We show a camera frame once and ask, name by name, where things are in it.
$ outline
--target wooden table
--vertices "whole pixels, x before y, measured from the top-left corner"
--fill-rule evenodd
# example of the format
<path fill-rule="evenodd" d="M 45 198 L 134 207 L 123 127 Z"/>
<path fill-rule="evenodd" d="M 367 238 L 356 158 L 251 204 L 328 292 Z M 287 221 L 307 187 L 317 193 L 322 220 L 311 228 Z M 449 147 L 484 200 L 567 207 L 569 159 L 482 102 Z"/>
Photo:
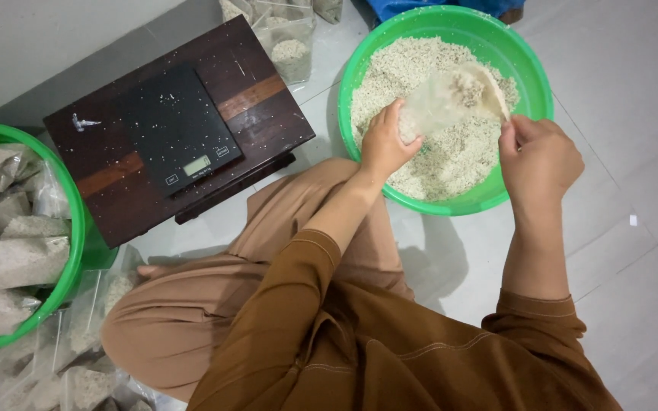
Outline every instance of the wooden table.
<path fill-rule="evenodd" d="M 164 198 L 149 181 L 114 100 L 142 81 L 188 63 L 195 68 L 245 155 Z M 100 121 L 78 132 L 79 120 Z M 109 247 L 166 219 L 194 219 L 286 167 L 291 150 L 315 137 L 242 16 L 222 24 L 44 119 Z"/>

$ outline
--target rice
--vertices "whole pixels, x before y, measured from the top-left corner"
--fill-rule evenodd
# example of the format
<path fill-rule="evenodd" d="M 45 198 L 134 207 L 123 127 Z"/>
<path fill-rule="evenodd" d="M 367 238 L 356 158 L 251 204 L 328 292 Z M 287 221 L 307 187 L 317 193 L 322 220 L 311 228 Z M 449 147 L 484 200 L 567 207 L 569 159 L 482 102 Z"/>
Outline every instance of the rice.
<path fill-rule="evenodd" d="M 365 78 L 352 95 L 352 132 L 358 147 L 369 122 L 398 97 L 407 97 L 433 72 L 452 72 L 477 61 L 470 49 L 434 38 L 401 38 L 370 57 Z M 514 78 L 489 70 L 512 109 L 519 101 Z M 442 201 L 470 190 L 497 165 L 498 121 L 471 116 L 426 136 L 421 153 L 388 179 L 397 191 L 417 200 Z"/>

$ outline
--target wall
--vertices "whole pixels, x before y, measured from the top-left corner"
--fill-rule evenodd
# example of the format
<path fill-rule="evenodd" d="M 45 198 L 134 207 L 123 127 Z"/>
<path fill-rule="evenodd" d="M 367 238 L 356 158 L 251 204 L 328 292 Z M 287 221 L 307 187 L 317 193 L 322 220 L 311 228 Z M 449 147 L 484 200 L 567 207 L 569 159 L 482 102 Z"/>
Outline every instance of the wall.
<path fill-rule="evenodd" d="M 0 106 L 182 1 L 0 0 Z"/>

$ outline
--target white tile floor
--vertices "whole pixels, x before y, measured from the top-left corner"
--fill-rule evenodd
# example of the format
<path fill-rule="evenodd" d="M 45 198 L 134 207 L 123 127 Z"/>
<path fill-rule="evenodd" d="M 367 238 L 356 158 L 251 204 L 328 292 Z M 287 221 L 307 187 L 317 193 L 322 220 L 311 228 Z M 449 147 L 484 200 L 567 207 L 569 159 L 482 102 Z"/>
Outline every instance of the white tile floor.
<path fill-rule="evenodd" d="M 335 102 L 342 64 L 367 34 L 368 14 L 344 4 L 340 25 L 319 22 L 311 81 L 292 87 L 317 134 L 296 150 L 297 163 L 196 220 L 166 222 L 137 238 L 144 255 L 227 244 L 255 190 L 346 155 Z M 528 0 L 514 28 L 542 60 L 556 120 L 586 162 L 564 199 L 572 294 L 589 327 L 583 345 L 625 409 L 658 409 L 658 2 Z M 494 310 L 514 229 L 509 203 L 453 218 L 390 201 L 388 208 L 419 303 L 471 324 Z"/>

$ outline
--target black scale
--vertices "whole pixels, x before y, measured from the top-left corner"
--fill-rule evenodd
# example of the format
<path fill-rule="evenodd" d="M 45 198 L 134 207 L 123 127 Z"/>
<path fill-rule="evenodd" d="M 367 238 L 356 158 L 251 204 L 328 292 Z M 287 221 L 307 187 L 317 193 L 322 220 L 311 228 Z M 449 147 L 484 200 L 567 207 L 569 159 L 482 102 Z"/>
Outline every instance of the black scale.
<path fill-rule="evenodd" d="M 188 65 L 145 81 L 116 104 L 151 181 L 165 197 L 243 155 Z"/>

